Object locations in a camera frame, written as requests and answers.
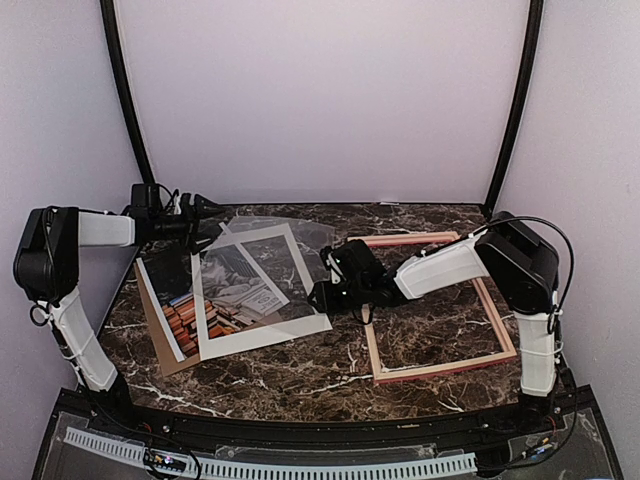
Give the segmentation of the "pink wooden picture frame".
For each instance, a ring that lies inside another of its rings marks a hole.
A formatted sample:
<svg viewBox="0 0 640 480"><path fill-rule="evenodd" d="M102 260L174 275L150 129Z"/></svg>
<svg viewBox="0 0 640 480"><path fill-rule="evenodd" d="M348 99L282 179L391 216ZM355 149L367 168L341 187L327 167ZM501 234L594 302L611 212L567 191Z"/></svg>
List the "pink wooden picture frame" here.
<svg viewBox="0 0 640 480"><path fill-rule="evenodd" d="M358 236L349 237L349 240L362 240L370 248L374 247L391 247L418 244L435 244L448 243L458 240L460 236L454 231L435 232L435 233L412 233L412 234L393 234L379 236ZM375 338L373 324L364 326L367 346L370 354L370 363L372 369L373 382L376 385L395 383L402 381L420 380L428 377L459 373L479 368L488 367L514 360L517 356L511 337L499 316L498 310L487 290L484 282L480 278L471 280L476 293L479 296L481 304L487 314L488 320L498 339L501 352L485 355L468 360L460 360L455 362L444 363L434 366L407 367L401 369L392 369L386 371L381 366L378 346Z"/></svg>

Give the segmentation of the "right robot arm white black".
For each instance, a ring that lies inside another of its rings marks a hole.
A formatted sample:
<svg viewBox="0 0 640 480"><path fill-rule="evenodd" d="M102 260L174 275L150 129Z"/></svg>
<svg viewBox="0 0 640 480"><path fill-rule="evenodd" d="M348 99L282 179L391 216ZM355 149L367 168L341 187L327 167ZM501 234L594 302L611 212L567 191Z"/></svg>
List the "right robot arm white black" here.
<svg viewBox="0 0 640 480"><path fill-rule="evenodd" d="M563 348L560 317L569 286L559 276L556 249L529 228L531 216L506 211L475 231L408 257L387 269L368 241L353 238L325 247L330 277L316 282L308 303L328 315L362 309L369 325L377 308L393 308L457 283L489 278L517 320L521 354L518 405L510 424L534 432L553 411Z"/></svg>

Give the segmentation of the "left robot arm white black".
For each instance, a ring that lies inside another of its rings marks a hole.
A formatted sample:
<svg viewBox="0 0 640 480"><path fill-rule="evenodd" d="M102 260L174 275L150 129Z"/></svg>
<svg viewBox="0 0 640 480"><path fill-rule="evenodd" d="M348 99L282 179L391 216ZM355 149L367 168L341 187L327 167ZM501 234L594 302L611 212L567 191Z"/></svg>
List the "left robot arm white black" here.
<svg viewBox="0 0 640 480"><path fill-rule="evenodd" d="M47 206L30 212L13 262L13 275L32 302L31 321L50 328L101 417L120 436L141 427L123 375L100 345L79 292L79 251L83 247L142 247L178 242L198 253L214 241L199 231L204 219L224 208L200 194L175 195L167 204L157 184L136 184L120 214L78 207Z"/></svg>

